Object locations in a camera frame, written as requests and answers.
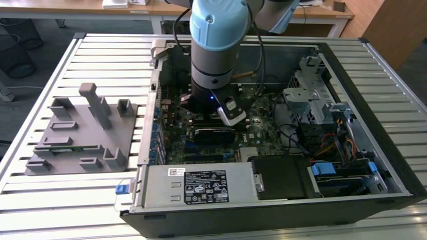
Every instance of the metal rail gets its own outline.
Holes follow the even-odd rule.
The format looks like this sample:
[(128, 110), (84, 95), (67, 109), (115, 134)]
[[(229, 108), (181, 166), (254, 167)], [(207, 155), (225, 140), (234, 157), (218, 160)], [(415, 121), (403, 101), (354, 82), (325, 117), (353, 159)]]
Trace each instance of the metal rail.
[[(0, 163), (0, 235), (22, 239), (144, 239), (115, 211), (115, 186), (136, 176), (138, 153), (144, 128), (146, 104), (152, 76), (151, 46), (170, 36), (87, 34), (74, 39), (47, 87), (32, 108), (14, 144)], [(427, 185), (427, 110), (397, 73), (369, 44), (357, 39), (266, 37), (270, 42), (327, 42), (394, 143)], [(75, 175), (26, 176), (26, 164), (43, 136), (54, 97), (84, 104), (79, 86), (98, 85), (110, 103), (131, 99), (138, 104), (128, 171)], [(333, 81), (338, 95), (339, 85)], [(179, 239), (425, 239), (427, 201), (382, 212), (355, 224), (231, 233)]]

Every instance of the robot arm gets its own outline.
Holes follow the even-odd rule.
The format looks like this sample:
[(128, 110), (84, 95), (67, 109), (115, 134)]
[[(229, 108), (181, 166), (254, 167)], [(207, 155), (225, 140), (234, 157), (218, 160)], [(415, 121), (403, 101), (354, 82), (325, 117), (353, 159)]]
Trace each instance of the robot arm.
[(273, 32), (283, 32), (299, 0), (167, 0), (190, 7), (191, 94), (181, 106), (209, 116), (218, 111), (227, 126), (247, 117), (231, 88), (241, 42), (253, 22)]
[[(198, 0), (165, 0), (169, 4), (191, 9)], [(261, 29), (281, 34), (286, 31), (299, 0), (246, 0)]]

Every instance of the motherboard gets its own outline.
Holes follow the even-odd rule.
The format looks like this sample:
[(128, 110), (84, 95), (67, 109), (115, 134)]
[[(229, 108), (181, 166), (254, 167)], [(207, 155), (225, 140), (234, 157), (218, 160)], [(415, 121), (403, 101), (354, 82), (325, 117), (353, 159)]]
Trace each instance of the motherboard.
[[(235, 90), (245, 99), (254, 96), (257, 86), (237, 84)], [(182, 89), (166, 87), (162, 94), (166, 164), (247, 162), (251, 156), (285, 154), (273, 119), (277, 93), (257, 98), (246, 120), (233, 127), (223, 124), (218, 113), (203, 116), (181, 107), (183, 93)]]

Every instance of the orange wire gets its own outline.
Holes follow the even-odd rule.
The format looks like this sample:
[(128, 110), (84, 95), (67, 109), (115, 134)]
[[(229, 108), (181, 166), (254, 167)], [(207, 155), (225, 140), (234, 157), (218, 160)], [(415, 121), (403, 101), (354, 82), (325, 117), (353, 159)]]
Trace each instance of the orange wire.
[(346, 141), (350, 142), (350, 144), (351, 144), (353, 156), (354, 156), (354, 158), (357, 158), (357, 145), (349, 137), (346, 137)]
[(334, 136), (335, 135), (335, 133), (329, 133), (329, 134), (326, 134), (325, 136), (323, 136), (323, 138), (322, 138), (322, 146), (321, 146), (321, 148), (323, 148), (325, 147), (325, 145), (326, 145), (326, 139), (327, 139), (327, 136)]

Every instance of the warning label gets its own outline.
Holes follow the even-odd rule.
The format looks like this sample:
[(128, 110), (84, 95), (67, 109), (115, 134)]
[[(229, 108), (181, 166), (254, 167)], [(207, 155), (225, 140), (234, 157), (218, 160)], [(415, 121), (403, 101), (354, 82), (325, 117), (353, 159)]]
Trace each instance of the warning label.
[(185, 173), (185, 202), (187, 205), (230, 202), (226, 170)]

